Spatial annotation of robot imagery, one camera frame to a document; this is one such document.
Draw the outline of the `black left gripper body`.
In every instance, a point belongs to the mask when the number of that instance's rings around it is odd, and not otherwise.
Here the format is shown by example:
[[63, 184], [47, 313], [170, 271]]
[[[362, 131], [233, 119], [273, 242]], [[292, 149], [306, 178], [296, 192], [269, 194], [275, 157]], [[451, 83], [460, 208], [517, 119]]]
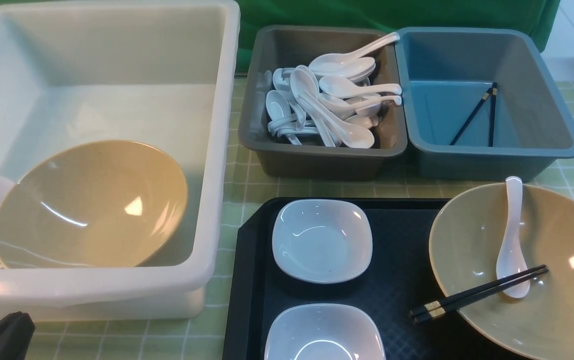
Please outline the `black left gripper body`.
[[0, 360], [23, 360], [33, 337], [35, 324], [25, 312], [13, 312], [0, 320]]

